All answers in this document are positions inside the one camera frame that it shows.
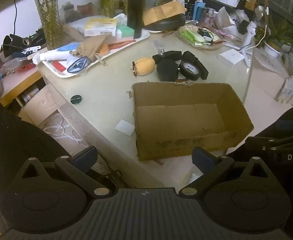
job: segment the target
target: white flower pot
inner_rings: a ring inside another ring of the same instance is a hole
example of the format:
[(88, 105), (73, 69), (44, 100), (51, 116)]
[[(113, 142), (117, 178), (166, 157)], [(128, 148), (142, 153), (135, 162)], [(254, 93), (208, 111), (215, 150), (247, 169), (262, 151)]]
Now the white flower pot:
[(272, 57), (277, 57), (280, 52), (278, 52), (276, 49), (273, 49), (269, 44), (264, 42), (264, 50), (271, 55)]

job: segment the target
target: cardboard box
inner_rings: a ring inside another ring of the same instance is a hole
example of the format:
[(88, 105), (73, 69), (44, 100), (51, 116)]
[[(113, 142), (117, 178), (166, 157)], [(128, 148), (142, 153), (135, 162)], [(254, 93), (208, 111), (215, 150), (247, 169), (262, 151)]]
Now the cardboard box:
[(142, 82), (132, 86), (138, 158), (156, 160), (238, 145), (253, 124), (224, 83)]

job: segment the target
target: black power cable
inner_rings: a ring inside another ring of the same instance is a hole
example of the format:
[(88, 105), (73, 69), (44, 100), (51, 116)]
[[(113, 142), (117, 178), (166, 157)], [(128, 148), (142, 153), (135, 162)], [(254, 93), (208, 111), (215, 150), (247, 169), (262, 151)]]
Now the black power cable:
[(16, 7), (15, 0), (14, 0), (14, 6), (15, 6), (15, 19), (14, 19), (14, 31), (13, 31), (13, 35), (15, 35), (15, 23), (16, 23), (16, 17), (17, 17), (17, 7)]

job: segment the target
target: red item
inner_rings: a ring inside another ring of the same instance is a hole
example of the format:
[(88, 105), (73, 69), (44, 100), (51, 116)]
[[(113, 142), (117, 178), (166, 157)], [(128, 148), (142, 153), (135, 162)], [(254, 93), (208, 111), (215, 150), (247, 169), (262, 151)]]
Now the red item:
[(66, 70), (66, 67), (64, 67), (60, 62), (58, 61), (53, 61), (52, 62), (53, 66), (58, 70), (63, 72), (64, 70)]
[(31, 68), (34, 68), (35, 67), (35, 64), (33, 62), (29, 63), (28, 65), (25, 65), (21, 68), (18, 68), (16, 71), (17, 72), (23, 72), (23, 71), (26, 71), (26, 70), (29, 70)]
[(109, 44), (109, 49), (119, 49), (122, 48), (125, 45), (128, 45), (132, 42), (136, 42), (136, 40), (132, 40), (132, 41), (125, 41), (125, 42), (119, 42), (119, 43), (114, 43), (114, 44)]
[(81, 12), (82, 17), (94, 16), (93, 3), (78, 5), (78, 11)]

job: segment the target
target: metal bolt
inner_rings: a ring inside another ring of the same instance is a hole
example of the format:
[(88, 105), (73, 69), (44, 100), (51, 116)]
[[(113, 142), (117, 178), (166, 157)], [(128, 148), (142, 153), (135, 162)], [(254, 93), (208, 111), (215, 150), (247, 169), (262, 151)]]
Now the metal bolt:
[(192, 187), (185, 187), (184, 189), (182, 189), (182, 193), (187, 196), (195, 195), (197, 192), (198, 191)]
[(98, 187), (94, 190), (94, 194), (98, 196), (104, 196), (110, 193), (110, 190), (105, 187)]

